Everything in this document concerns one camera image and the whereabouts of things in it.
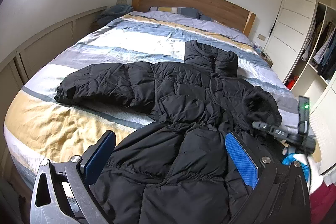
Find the black puffer jacket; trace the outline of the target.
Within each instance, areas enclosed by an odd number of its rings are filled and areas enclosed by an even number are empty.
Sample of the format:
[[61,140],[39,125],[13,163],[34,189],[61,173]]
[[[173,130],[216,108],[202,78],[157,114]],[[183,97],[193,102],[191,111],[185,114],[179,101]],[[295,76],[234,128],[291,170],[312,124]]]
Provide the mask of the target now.
[[228,156],[226,135],[282,159],[280,143],[252,127],[281,124],[275,99],[237,72],[236,53],[192,40],[181,63],[95,64],[61,82],[59,103],[102,102],[152,120],[123,139],[92,186],[110,221],[230,221],[251,188]]

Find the hanging clothes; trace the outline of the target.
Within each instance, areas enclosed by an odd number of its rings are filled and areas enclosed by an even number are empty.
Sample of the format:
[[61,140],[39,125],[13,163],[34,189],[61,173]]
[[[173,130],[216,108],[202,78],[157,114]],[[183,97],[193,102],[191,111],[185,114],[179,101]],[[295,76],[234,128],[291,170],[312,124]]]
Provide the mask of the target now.
[[304,54],[307,69],[329,83],[335,73],[335,19],[316,26]]

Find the red object in wardrobe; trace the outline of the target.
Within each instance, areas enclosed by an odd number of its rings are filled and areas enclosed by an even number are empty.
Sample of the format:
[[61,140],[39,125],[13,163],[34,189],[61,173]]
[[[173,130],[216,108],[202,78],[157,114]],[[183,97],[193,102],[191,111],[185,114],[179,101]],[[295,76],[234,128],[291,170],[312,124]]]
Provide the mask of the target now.
[[287,82],[285,83],[285,86],[289,89],[292,90],[293,86],[295,85],[296,81],[298,80],[298,76],[292,76],[289,77]]

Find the striped duvet cover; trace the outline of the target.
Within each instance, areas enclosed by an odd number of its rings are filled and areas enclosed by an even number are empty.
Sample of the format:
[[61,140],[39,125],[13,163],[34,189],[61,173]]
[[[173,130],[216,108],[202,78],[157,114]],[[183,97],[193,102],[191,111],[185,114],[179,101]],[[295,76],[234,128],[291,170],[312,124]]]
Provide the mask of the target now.
[[121,141],[150,123],[143,114],[91,103],[62,106],[56,88],[70,73],[100,63],[183,62],[185,42],[197,40],[238,56],[238,77],[272,94],[282,128],[297,131],[298,103],[276,73],[240,31],[217,22],[168,12],[131,12],[92,32],[42,67],[18,91],[9,106],[4,135],[15,167],[32,188],[43,159],[67,161],[82,154],[105,130]]

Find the white open wardrobe shelf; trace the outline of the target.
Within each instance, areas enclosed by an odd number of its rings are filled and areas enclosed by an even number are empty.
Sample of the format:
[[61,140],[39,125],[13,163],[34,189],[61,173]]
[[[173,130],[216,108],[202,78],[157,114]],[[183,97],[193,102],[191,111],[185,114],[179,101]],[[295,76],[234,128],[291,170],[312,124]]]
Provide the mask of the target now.
[[310,126],[317,138],[318,171],[335,171],[335,0],[317,0],[313,26],[292,73],[291,91],[310,99]]

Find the wooden nightstand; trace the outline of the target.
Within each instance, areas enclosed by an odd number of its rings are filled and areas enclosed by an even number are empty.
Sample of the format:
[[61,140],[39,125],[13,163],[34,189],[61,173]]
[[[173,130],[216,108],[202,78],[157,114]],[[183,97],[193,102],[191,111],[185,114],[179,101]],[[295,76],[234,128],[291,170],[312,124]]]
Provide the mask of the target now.
[[273,65],[273,62],[270,59],[270,57],[259,47],[256,48],[256,52],[268,64],[268,66],[271,68],[272,65]]

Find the white wardrobe sliding door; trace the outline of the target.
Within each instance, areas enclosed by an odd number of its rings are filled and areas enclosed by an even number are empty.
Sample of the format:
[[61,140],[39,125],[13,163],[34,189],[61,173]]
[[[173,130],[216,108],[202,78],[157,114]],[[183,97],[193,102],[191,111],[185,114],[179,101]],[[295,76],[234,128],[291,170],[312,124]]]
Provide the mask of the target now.
[[272,69],[285,82],[302,52],[310,32],[317,0],[282,0],[264,51]]

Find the dark blue blanket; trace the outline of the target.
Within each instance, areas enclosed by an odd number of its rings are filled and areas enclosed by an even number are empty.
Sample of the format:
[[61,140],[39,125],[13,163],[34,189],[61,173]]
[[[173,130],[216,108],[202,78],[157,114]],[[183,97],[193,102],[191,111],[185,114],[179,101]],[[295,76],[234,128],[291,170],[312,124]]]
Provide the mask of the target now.
[[124,16],[130,12],[134,11],[133,7],[128,4],[118,4],[111,6],[104,10],[97,18],[96,22],[101,28],[106,26],[112,20],[115,20],[121,16]]

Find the striped pillow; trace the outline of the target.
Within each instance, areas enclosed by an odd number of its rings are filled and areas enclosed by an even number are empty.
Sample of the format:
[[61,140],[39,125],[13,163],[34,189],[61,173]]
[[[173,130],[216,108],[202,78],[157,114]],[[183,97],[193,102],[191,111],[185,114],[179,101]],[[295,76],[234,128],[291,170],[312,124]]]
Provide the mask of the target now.
[[187,16],[189,18],[207,20],[214,22],[215,20],[202,14],[199,10],[190,7],[164,7],[164,6],[152,6],[149,11],[161,11],[161,12],[170,12],[172,14],[179,14]]

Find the wooden headboard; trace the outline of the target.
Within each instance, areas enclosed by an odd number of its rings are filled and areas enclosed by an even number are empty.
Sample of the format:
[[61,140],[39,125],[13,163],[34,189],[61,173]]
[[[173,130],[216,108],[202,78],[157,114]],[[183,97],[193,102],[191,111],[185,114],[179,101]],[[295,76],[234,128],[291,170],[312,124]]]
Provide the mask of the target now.
[[245,36],[252,30],[256,14],[226,0],[132,0],[136,11],[146,12],[152,6],[189,7],[199,10],[217,22],[241,31]]

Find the wall switch plate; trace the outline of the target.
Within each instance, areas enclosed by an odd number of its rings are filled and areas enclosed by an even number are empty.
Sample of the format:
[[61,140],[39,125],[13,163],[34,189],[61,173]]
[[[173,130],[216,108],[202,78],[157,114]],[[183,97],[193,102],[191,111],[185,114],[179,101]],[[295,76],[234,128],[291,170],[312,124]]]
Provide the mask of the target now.
[[262,40],[262,41],[265,40],[265,36],[263,36],[262,34],[259,34],[257,38],[260,39],[260,40]]

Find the low beige wall cabinet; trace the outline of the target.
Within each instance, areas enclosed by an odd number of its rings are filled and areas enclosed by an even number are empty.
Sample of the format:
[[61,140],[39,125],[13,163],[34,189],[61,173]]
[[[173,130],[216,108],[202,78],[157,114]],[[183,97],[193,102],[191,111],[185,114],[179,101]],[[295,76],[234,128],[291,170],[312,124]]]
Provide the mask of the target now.
[[1,61],[1,125],[17,92],[39,69],[97,28],[105,6],[82,12],[38,32]]

